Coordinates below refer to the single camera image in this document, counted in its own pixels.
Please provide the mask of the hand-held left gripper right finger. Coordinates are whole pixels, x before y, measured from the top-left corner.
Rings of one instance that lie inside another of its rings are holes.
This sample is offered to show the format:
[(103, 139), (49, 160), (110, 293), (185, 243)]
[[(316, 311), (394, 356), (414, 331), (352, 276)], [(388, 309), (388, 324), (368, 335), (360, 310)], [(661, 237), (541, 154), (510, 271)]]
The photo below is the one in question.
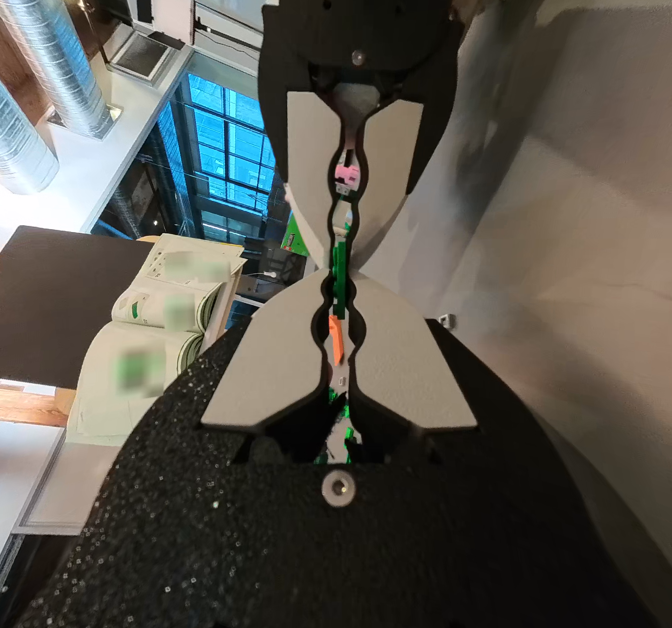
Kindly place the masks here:
[(357, 391), (422, 431), (474, 429), (475, 415), (421, 313), (363, 273), (351, 283)]

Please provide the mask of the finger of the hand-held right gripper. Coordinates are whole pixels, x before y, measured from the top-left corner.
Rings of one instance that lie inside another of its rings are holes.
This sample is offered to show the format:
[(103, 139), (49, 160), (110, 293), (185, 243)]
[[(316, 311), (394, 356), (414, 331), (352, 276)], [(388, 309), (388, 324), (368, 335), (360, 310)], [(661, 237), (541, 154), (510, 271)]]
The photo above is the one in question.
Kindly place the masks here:
[(287, 115), (287, 196), (311, 259), (326, 269), (332, 248), (329, 170), (341, 147), (341, 119), (313, 92), (288, 92)]
[(406, 201), (407, 185), (424, 106), (394, 101), (364, 123), (365, 187), (359, 190), (357, 229), (350, 267), (360, 270), (372, 257)]

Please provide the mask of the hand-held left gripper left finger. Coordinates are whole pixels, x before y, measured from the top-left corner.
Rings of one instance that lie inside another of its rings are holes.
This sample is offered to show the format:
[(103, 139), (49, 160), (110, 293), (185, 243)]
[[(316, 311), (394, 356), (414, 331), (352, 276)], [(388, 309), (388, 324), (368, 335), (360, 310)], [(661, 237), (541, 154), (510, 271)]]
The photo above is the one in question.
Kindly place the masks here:
[(284, 289), (251, 317), (201, 423), (261, 431), (328, 386), (330, 271)]

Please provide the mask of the pile of lego pieces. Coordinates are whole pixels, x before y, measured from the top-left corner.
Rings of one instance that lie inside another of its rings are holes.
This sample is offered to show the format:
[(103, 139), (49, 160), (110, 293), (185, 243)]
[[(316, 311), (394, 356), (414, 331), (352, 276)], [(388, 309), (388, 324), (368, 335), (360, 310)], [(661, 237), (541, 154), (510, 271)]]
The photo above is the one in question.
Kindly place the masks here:
[(329, 404), (337, 414), (313, 463), (315, 465), (350, 464), (353, 461), (351, 451), (362, 444), (362, 436), (351, 420), (347, 392), (336, 392), (330, 388)]

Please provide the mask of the green lego base plate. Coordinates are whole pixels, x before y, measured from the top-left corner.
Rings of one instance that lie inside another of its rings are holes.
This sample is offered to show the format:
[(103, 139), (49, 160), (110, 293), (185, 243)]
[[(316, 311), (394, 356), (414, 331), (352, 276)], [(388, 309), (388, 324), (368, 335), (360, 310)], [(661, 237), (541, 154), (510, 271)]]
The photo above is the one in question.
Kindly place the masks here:
[(338, 320), (345, 319), (348, 291), (347, 242), (338, 240), (332, 248), (332, 314)]

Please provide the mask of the green lego box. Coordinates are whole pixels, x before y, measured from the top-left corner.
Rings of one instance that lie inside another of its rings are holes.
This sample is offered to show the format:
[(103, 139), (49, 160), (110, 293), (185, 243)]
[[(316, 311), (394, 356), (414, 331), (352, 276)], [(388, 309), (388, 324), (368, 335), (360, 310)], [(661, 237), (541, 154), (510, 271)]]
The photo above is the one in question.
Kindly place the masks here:
[(293, 254), (298, 254), (299, 256), (304, 257), (310, 256), (309, 250), (299, 231), (298, 223), (294, 212), (290, 213), (286, 231), (283, 236), (283, 240), (281, 242), (281, 247), (285, 251), (289, 251), (290, 253)]

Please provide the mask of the lego instruction booklet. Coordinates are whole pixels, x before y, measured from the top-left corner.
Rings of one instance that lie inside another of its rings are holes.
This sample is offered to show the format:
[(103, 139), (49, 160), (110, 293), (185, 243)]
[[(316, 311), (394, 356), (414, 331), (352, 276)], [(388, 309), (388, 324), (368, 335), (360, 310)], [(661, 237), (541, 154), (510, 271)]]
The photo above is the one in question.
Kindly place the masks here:
[(69, 443), (120, 447), (196, 360), (216, 303), (228, 304), (244, 248), (163, 234), (85, 355), (66, 426)]

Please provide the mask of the large window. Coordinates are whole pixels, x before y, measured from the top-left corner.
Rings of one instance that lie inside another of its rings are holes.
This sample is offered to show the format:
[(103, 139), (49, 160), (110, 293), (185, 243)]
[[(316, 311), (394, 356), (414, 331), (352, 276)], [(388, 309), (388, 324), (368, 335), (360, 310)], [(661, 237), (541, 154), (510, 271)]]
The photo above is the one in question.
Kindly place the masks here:
[(266, 216), (275, 157), (259, 103), (190, 72), (181, 94), (198, 193)]

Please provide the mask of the white square light panel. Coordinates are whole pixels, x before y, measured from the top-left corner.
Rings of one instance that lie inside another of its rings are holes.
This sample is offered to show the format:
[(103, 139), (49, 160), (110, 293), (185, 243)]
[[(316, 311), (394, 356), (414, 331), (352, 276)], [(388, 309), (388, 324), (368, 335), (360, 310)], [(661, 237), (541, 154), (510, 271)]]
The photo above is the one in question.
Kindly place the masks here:
[(152, 38), (163, 38), (178, 50), (194, 44), (194, 0), (136, 0), (136, 7), (138, 21), (152, 28)]

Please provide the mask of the black board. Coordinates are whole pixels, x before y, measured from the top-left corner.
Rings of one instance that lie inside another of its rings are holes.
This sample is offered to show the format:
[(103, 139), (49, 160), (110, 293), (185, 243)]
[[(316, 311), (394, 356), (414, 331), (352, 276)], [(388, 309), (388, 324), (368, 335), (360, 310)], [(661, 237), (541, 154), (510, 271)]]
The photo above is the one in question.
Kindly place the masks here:
[(1, 250), (1, 378), (75, 389), (152, 243), (18, 226)]

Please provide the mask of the white wall vent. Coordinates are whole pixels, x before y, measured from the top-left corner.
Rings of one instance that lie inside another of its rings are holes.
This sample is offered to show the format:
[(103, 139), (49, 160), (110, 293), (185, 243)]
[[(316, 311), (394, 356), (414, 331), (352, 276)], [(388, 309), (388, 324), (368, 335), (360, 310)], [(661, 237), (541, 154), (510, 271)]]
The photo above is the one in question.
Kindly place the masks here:
[(110, 72), (156, 87), (186, 44), (161, 32), (146, 35), (130, 28), (106, 61)]

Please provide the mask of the silver air duct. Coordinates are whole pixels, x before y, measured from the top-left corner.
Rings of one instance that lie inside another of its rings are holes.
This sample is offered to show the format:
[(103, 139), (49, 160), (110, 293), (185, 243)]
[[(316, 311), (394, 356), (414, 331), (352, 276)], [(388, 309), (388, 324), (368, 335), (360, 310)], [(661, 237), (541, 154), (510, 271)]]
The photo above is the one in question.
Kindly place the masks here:
[(59, 169), (53, 151), (1, 84), (1, 185), (16, 195), (34, 195)]
[(103, 140), (114, 121), (63, 0), (1, 0), (1, 18), (72, 132)]

